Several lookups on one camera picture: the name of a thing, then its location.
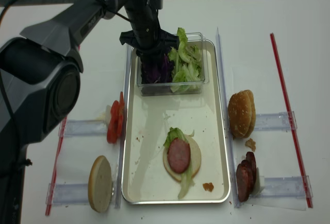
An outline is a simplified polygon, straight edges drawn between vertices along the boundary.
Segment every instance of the partially assembled burger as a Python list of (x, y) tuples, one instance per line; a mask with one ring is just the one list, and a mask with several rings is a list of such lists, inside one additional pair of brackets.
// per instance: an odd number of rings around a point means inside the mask
[(178, 199), (182, 199), (189, 186), (194, 185), (192, 178), (201, 166), (201, 150), (192, 136), (184, 135), (179, 128), (170, 128), (164, 143), (164, 167), (173, 179), (181, 182)]
[(253, 93), (244, 90), (233, 94), (228, 104), (229, 126), (233, 137), (249, 137), (256, 123)]

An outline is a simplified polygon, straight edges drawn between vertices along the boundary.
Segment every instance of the tray rim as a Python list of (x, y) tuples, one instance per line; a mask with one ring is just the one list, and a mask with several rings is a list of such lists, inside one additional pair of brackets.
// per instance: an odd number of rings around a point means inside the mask
[[(217, 50), (216, 47), (214, 45), (214, 43), (209, 40), (206, 39), (205, 37), (203, 37), (203, 40), (206, 43), (211, 44), (212, 46), (212, 50), (214, 50), (214, 56), (215, 56), (215, 62), (216, 62), (216, 72), (217, 72), (217, 86), (218, 86), (218, 92), (219, 92), (219, 106), (220, 106), (220, 113), (218, 115), (220, 115), (220, 119), (221, 119), (221, 124), (222, 124), (222, 136), (223, 136), (223, 146), (224, 146), (224, 154), (225, 154), (225, 161), (226, 161), (226, 174), (227, 174), (227, 178), (228, 178), (228, 190), (227, 190), (227, 194), (225, 195), (224, 198), (220, 199), (220, 200), (165, 200), (165, 201), (130, 201), (127, 196), (125, 195), (124, 191), (123, 191), (123, 184), (124, 184), (124, 168), (125, 168), (125, 152), (126, 152), (126, 132), (127, 132), (127, 117), (126, 117), (126, 122), (125, 122), (125, 140), (124, 140), (124, 149), (123, 149), (123, 156), (122, 156), (122, 170), (121, 170), (121, 192), (122, 192), (122, 196), (123, 198), (130, 204), (132, 205), (139, 205), (139, 204), (194, 204), (194, 203), (221, 203), (227, 200), (227, 198), (229, 197), (231, 190), (232, 190), (232, 185), (231, 185), (231, 180), (230, 180), (230, 170), (229, 170), (229, 161), (228, 161), (228, 153), (227, 153), (227, 142), (226, 142), (226, 138), (225, 138), (225, 130), (224, 130), (224, 119), (223, 119), (223, 114), (222, 114), (222, 102), (221, 102), (221, 95), (220, 95), (220, 84), (219, 84), (219, 67), (218, 67), (218, 60), (217, 60)], [(125, 67), (125, 82), (124, 82), (124, 92), (125, 92), (125, 102), (127, 103), (127, 109), (129, 106), (129, 90), (130, 90), (130, 76), (131, 76), (131, 58), (128, 58), (128, 55), (131, 55), (133, 52), (134, 48), (131, 46), (127, 46), (127, 59), (126, 59), (126, 67)]]

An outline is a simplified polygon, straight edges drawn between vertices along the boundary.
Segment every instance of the metal tray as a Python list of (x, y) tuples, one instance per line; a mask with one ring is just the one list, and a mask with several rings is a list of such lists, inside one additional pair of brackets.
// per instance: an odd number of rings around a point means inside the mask
[[(141, 96), (136, 83), (138, 57), (128, 47), (122, 193), (132, 204), (219, 203), (230, 194), (216, 52), (212, 42), (205, 40), (205, 44), (209, 82), (202, 93), (166, 96)], [(170, 127), (179, 127), (185, 134), (194, 130), (202, 153), (200, 171), (193, 178), (195, 185), (182, 200), (177, 199), (180, 184), (168, 175), (162, 162)], [(214, 185), (212, 192), (202, 186), (209, 182)]]

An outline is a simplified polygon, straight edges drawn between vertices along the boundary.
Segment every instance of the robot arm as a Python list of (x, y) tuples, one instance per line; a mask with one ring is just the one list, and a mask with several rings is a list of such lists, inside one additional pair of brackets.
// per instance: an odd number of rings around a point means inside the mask
[(143, 60), (158, 60), (165, 48), (178, 47), (177, 36), (160, 29), (162, 0), (102, 1), (106, 7), (79, 0), (0, 48), (0, 71), (18, 128), (0, 94), (0, 223), (20, 220), (24, 167), (15, 167), (24, 165), (27, 145), (42, 141), (75, 106), (84, 71), (78, 47), (101, 18), (111, 19), (124, 6), (133, 30), (120, 41)]

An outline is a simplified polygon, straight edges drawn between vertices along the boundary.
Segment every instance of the plastic container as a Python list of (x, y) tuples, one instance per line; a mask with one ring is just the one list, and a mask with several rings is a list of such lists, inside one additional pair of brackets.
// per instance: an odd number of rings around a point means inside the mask
[[(188, 45), (197, 45), (202, 54), (202, 71), (200, 81), (190, 82), (168, 82), (168, 83), (149, 83), (142, 84), (141, 77), (141, 60), (136, 56), (135, 50), (132, 51), (131, 58), (138, 60), (137, 67), (137, 86), (142, 96), (153, 96), (153, 95), (172, 95), (172, 94), (198, 94), (202, 92), (203, 84), (208, 82), (208, 68), (207, 68), (207, 53), (205, 38), (199, 32), (187, 33)], [(171, 87), (177, 86), (179, 90), (173, 92)]]

